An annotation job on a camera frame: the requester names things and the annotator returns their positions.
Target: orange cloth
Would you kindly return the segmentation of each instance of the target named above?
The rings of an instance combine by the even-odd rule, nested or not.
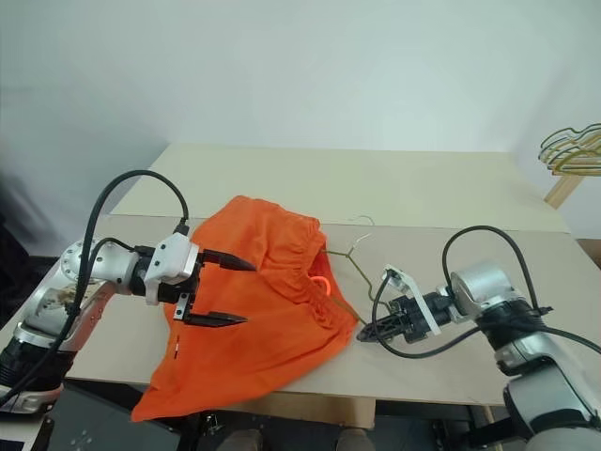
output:
[[[331,274],[319,221],[238,196],[199,226],[193,241],[252,262],[257,272],[208,264],[194,313],[248,318],[218,329],[173,321],[165,356],[131,413],[133,421],[180,416],[261,397],[331,359],[356,324]],[[331,295],[309,277],[331,281]]]

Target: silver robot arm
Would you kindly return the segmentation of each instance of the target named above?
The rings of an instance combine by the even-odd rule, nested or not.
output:
[[[483,263],[454,272],[451,284],[455,306],[464,319],[479,325],[512,321],[544,325],[494,264]],[[517,433],[526,439],[545,433],[545,439],[532,440],[528,449],[566,449],[549,444],[551,437],[561,441],[562,434],[590,446],[581,449],[601,449],[601,400],[581,365],[564,347],[544,332],[500,327],[485,330],[485,334],[495,350],[499,369],[515,376],[505,387],[503,397]],[[586,431],[561,432],[574,428]]]
[[[92,241],[92,247],[99,240]],[[74,243],[63,252],[39,286],[27,299],[23,317],[12,339],[0,353],[0,412],[33,414],[46,412],[58,399],[67,372],[77,352],[84,346],[115,294],[146,297],[146,303],[175,303],[175,320],[203,327],[224,327],[244,322],[236,315],[209,312],[192,313],[198,276],[205,263],[222,268],[253,271],[250,263],[229,254],[205,249],[181,233],[159,242],[156,248],[138,246],[132,250],[108,241],[96,254],[90,281],[80,312],[65,340],[25,391],[12,396],[15,386],[48,352],[66,324],[75,295],[82,243]]]
[[[596,387],[567,350],[550,334],[536,330],[546,327],[541,316],[497,265],[485,262],[453,272],[449,288],[424,295],[408,274],[390,265],[383,278],[413,297],[390,302],[394,313],[365,326],[359,340],[380,341],[402,334],[412,343],[440,334],[439,326],[444,324],[473,321],[495,351],[499,369],[512,377],[503,397],[516,434],[529,441],[527,449],[601,449],[601,400]]]

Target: floor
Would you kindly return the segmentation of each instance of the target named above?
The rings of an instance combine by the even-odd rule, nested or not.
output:
[[[176,450],[179,437],[153,423],[132,423],[126,412],[79,392],[67,390],[52,414],[55,420],[50,451]],[[214,436],[201,439],[199,450],[214,450],[231,430],[261,430],[273,451],[332,451],[341,428],[335,425],[224,412],[227,424]],[[368,436],[377,451],[437,451],[430,422],[411,418],[378,417]]]

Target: wooden tabletop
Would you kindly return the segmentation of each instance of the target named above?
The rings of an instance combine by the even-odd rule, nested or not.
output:
[[[209,217],[233,195],[246,194],[319,218],[332,250],[346,251],[358,237],[372,233],[354,257],[374,284],[390,263],[411,274],[422,291],[431,291],[443,282],[440,253],[458,228],[490,224],[510,230],[529,263],[541,305],[555,308],[547,324],[601,342],[601,273],[567,233],[559,213],[520,177],[507,154],[173,145],[151,168],[179,186],[192,217]],[[351,220],[362,214],[377,226]],[[179,215],[179,204],[168,189],[156,180],[141,179],[101,221],[97,235],[154,245],[171,233]],[[200,221],[192,220],[193,226]],[[457,241],[449,263],[451,269],[461,269],[482,259],[498,262],[525,291],[511,250],[492,234],[478,232]],[[368,319],[371,304],[363,280],[344,258],[331,257],[331,263],[345,297]],[[1,340],[8,341],[16,320],[0,332]],[[469,327],[451,324],[442,335],[424,342],[407,345],[397,338],[394,345],[419,352]],[[69,375],[147,383],[162,358],[167,335],[160,307],[115,296]],[[578,345],[565,346],[601,380],[598,356]],[[505,382],[482,335],[417,361],[353,340],[337,357],[284,391],[501,404]]]
[[[136,244],[153,245],[170,234],[177,218],[111,215],[99,235],[115,236]],[[193,220],[193,226],[200,220]],[[443,281],[440,252],[452,229],[324,225],[328,246],[345,251],[354,240],[371,232],[354,257],[376,284],[384,264],[410,273],[424,292]],[[547,324],[583,334],[601,342],[601,273],[572,238],[556,232],[511,232],[522,248],[532,272],[541,305],[555,311]],[[497,261],[516,287],[525,291],[511,250],[498,237],[478,232],[457,241],[450,252],[451,269],[482,259]],[[371,303],[366,285],[342,257],[331,257],[334,276],[347,300],[369,320]],[[390,298],[395,293],[388,291]],[[414,345],[397,338],[400,350],[431,349],[460,334],[469,324],[447,325],[442,335]],[[102,321],[79,353],[69,376],[90,380],[148,383],[162,358],[168,329],[160,307],[143,299],[115,296]],[[600,378],[598,357],[579,345],[566,343],[594,378]],[[476,335],[441,355],[424,360],[403,360],[377,344],[351,344],[330,362],[283,390],[343,397],[421,400],[461,404],[501,404],[506,378],[495,366],[493,350],[483,335]]]

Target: wire hanger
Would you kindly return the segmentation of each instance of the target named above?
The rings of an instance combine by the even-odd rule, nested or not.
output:
[[[553,175],[601,176],[601,123],[554,132],[541,144],[538,159]]]
[[[360,214],[359,216],[356,216],[355,218],[350,218],[348,220],[349,221],[357,221],[360,218],[367,219],[371,223],[372,226],[376,225],[374,220],[370,216],[367,216],[366,214]],[[367,275],[365,275],[365,272],[361,269],[361,267],[357,264],[355,259],[352,257],[352,253],[355,249],[357,249],[357,246],[359,245],[359,243],[361,241],[365,240],[366,238],[369,238],[371,235],[372,234],[370,232],[370,233],[366,233],[365,235],[360,236],[357,240],[355,240],[355,242],[353,242],[353,245],[350,246],[350,249],[345,253],[331,251],[328,249],[325,249],[323,252],[325,252],[326,254],[332,254],[333,256],[345,257],[348,261],[350,261],[352,263],[352,265],[355,267],[355,269],[357,270],[357,272],[361,275],[362,279],[365,281],[367,286],[369,287],[369,289],[367,291],[367,296],[369,297],[370,301],[372,303],[374,303],[376,301],[376,298],[374,297],[374,294],[372,293],[372,291],[374,290],[374,286],[372,285],[372,282],[369,280]],[[391,307],[388,305],[388,303],[385,303],[383,301],[379,301],[378,303],[384,305],[388,309],[388,312],[392,313]]]

